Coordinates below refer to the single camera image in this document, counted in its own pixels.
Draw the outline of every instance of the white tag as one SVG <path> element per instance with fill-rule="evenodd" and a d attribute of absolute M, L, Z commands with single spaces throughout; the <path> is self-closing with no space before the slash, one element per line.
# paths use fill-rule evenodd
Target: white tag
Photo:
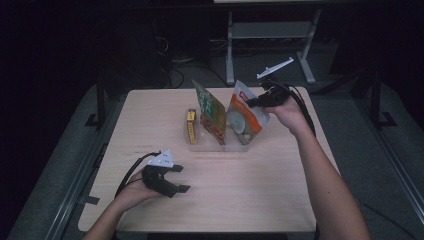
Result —
<path fill-rule="evenodd" d="M 174 162 L 172 161 L 171 150 L 166 150 L 165 152 L 153 158 L 152 160 L 149 160 L 147 164 L 157 167 L 172 168 L 174 166 Z"/>

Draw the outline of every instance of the wooden table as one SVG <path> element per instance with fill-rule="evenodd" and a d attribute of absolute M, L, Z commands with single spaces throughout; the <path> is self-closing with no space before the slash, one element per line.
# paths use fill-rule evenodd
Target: wooden table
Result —
<path fill-rule="evenodd" d="M 228 106 L 233 89 L 208 89 Z M 262 88 L 251 88 L 259 95 Z M 334 162 L 315 110 L 299 88 L 317 138 Z M 128 94 L 79 228 L 87 231 L 113 200 L 122 178 L 143 155 L 170 149 L 181 173 L 165 178 L 187 193 L 149 200 L 122 217 L 118 230 L 141 232 L 312 232 L 315 217 L 295 138 L 274 115 L 247 152 L 190 152 L 183 139 L 185 111 L 198 107 L 194 89 L 136 90 Z"/>

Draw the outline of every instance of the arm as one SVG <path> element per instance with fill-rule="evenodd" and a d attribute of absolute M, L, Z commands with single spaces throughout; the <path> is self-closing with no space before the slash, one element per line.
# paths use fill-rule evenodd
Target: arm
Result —
<path fill-rule="evenodd" d="M 83 239 L 111 239 L 124 212 L 149 198 L 161 196 L 144 185 L 141 180 L 141 170 L 130 178 L 129 183 L 107 206 Z"/>
<path fill-rule="evenodd" d="M 347 185 L 324 153 L 293 98 L 265 108 L 289 128 L 299 146 L 312 209 L 325 239 L 370 239 Z"/>

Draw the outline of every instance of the green package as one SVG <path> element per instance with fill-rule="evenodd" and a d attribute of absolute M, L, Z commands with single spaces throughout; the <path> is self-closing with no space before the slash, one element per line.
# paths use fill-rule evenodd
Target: green package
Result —
<path fill-rule="evenodd" d="M 225 145 L 227 114 L 224 105 L 202 85 L 192 81 L 200 106 L 200 123 L 220 145 Z"/>

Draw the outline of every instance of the clear plastic container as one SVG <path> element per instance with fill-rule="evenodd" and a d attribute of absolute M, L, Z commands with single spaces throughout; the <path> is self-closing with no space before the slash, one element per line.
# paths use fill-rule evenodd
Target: clear plastic container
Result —
<path fill-rule="evenodd" d="M 225 130 L 225 145 L 219 145 L 218 141 L 200 124 L 200 109 L 196 109 L 196 121 L 194 123 L 196 144 L 190 144 L 187 130 L 187 112 L 188 109 L 184 117 L 183 136 L 188 150 L 191 152 L 246 152 L 249 150 L 250 144 L 243 145 L 228 122 Z"/>

